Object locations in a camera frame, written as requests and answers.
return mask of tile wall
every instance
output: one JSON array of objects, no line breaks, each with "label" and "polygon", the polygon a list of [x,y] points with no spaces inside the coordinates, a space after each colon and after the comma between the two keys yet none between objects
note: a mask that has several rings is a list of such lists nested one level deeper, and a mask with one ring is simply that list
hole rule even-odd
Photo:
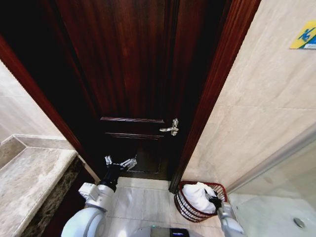
[{"label": "tile wall", "polygon": [[14,133],[63,136],[0,61],[0,142]]},{"label": "tile wall", "polygon": [[316,123],[316,52],[289,49],[314,0],[262,0],[183,180],[226,187]]}]

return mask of floor tile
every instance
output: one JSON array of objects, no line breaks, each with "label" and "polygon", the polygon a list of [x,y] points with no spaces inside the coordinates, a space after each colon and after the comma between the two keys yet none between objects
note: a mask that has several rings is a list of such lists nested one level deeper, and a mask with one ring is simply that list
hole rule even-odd
[{"label": "floor tile", "polygon": [[154,179],[138,179],[138,178],[118,178],[119,187],[133,187],[142,189],[159,189],[168,190],[168,181],[166,180],[154,180]]},{"label": "floor tile", "polygon": [[221,228],[201,226],[203,237],[225,237]]},{"label": "floor tile", "polygon": [[177,224],[177,223],[170,223],[172,228],[181,228],[181,229],[187,229],[192,230],[198,234],[202,234],[201,228],[199,225],[193,224],[193,225],[185,225],[185,224]]},{"label": "floor tile", "polygon": [[169,191],[145,189],[142,219],[170,222]]},{"label": "floor tile", "polygon": [[178,224],[187,224],[187,225],[198,225],[199,223],[194,223],[185,219],[178,211],[174,204],[174,194],[169,193],[169,202],[170,202],[170,222]]},{"label": "floor tile", "polygon": [[120,188],[113,217],[142,219],[144,189]]},{"label": "floor tile", "polygon": [[107,217],[103,237],[129,237],[140,228],[140,224],[141,220]]},{"label": "floor tile", "polygon": [[219,220],[218,216],[213,216],[211,218],[206,219],[205,221],[201,221],[200,225],[221,228],[221,221]]},{"label": "floor tile", "polygon": [[121,188],[117,187],[117,190],[113,194],[113,196],[112,196],[112,204],[111,204],[110,209],[107,211],[106,216],[114,217],[114,210],[116,208],[116,204],[117,204],[117,201],[118,201],[119,191],[120,190],[121,190]]},{"label": "floor tile", "polygon": [[143,227],[147,227],[147,226],[157,226],[157,227],[162,227],[162,228],[170,228],[170,223],[142,220],[140,227],[143,228]]}]

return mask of shower floor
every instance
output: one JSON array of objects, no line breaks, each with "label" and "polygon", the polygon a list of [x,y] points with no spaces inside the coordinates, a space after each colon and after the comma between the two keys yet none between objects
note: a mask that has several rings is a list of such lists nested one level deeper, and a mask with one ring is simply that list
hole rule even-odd
[{"label": "shower floor", "polygon": [[[315,236],[316,211],[303,199],[230,194],[230,201],[248,237]],[[293,222],[295,217],[305,228]]]}]

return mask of red wire basket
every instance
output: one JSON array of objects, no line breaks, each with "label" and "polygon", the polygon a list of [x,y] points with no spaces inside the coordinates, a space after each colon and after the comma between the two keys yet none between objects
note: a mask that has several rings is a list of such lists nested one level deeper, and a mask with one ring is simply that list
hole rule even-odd
[{"label": "red wire basket", "polygon": [[[185,184],[196,184],[195,181],[181,181],[176,194],[174,195],[174,204],[176,205],[180,214],[191,222],[201,222],[212,216],[216,216],[217,212],[213,214],[205,213],[195,209],[183,195],[182,189]],[[204,183],[210,186],[217,192],[217,196],[222,201],[227,201],[226,190],[221,184],[217,183]]]}]

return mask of door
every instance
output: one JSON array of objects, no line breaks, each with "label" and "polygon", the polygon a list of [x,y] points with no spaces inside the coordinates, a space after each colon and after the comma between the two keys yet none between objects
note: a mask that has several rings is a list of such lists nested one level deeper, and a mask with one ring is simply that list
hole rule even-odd
[{"label": "door", "polygon": [[[104,155],[114,162],[137,155],[125,176],[170,180],[229,4],[35,1],[5,9],[16,28],[4,27],[3,36],[87,147],[93,167]],[[44,80],[45,71],[52,80]],[[62,93],[52,91],[61,86]],[[160,130],[174,119],[175,136]]]}]

